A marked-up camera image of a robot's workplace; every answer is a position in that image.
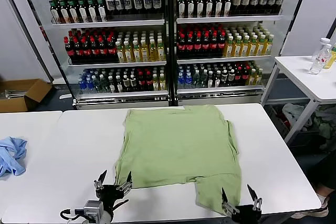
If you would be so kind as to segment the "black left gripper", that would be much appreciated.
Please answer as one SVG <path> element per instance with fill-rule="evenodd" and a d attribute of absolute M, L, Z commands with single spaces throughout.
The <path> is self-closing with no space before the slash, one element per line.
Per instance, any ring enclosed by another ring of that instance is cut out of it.
<path fill-rule="evenodd" d="M 94 181 L 96 196 L 101 202 L 103 202 L 104 211 L 115 211 L 118 207 L 129 201 L 126 199 L 120 203 L 115 204 L 117 200 L 124 198 L 124 192 L 121 190 L 130 190 L 132 188 L 132 175 L 131 172 L 129 172 L 126 182 L 120 186 L 116 186 L 103 185 L 106 174 L 107 170 L 100 174 L 99 178 Z"/>

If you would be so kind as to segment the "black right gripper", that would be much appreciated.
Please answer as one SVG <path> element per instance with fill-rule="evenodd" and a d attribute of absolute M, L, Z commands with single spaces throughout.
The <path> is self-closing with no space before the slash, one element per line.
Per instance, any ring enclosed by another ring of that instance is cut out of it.
<path fill-rule="evenodd" d="M 232 221 L 242 224 L 257 224 L 261 219 L 261 205 L 262 198 L 259 198 L 256 192 L 247 185 L 250 196 L 254 201 L 253 205 L 233 206 L 226 196 L 224 189 L 222 188 L 222 209 L 228 216 L 231 216 Z"/>

